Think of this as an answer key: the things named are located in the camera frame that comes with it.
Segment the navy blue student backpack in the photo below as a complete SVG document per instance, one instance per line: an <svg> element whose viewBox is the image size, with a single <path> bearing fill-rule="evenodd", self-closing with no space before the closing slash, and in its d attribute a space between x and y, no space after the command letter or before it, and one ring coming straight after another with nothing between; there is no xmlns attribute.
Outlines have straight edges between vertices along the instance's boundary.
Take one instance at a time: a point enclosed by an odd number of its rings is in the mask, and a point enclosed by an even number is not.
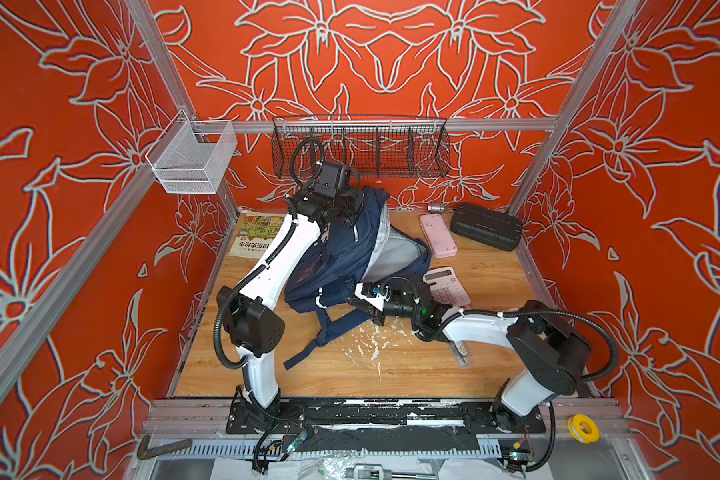
<svg viewBox="0 0 720 480"><path fill-rule="evenodd" d="M389 193L366 186L363 194L356 225L344 228L332 223L327 238L309 247L286 284L288 305L299 313L316 313L320 324L316 338L284 362L287 370L372 318L361 308L337 320L328 315L328 308L349 302L358 284L386 280L397 287L401 277L421 277L430 268L432 254L426 242L391 224Z"/></svg>

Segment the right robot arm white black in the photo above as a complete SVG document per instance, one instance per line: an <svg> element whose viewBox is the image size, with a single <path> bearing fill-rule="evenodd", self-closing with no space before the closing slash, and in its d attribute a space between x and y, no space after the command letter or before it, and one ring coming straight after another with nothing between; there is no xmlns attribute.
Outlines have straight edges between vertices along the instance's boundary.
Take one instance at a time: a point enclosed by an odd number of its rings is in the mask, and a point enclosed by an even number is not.
<svg viewBox="0 0 720 480"><path fill-rule="evenodd" d="M513 350L524 365L505 382L490 406L491 425L509 433L540 404L568 396L580 384L614 371L619 347L613 336L590 318L528 301L515 310L470 309L438 302L430 287L412 276L358 284L348 302L374 321L401 317L411 320L423 342L474 342ZM586 374L593 347L568 321L596 332L608 347L605 366Z"/></svg>

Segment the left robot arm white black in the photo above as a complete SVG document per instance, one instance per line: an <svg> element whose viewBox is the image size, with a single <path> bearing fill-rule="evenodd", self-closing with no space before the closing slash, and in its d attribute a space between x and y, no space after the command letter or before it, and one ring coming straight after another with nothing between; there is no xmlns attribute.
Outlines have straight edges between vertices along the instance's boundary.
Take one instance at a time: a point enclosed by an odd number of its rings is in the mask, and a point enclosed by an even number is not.
<svg viewBox="0 0 720 480"><path fill-rule="evenodd" d="M299 412L280 414L274 351L285 322L278 300L302 256L333 225L353 228L363 209L363 192L351 184L356 171L330 161L322 142L310 136L295 147L289 171L299 189L286 199L288 213L254 268L231 289L221 289L213 326L220 363L242 370L245 402L273 421L288 422Z"/></svg>

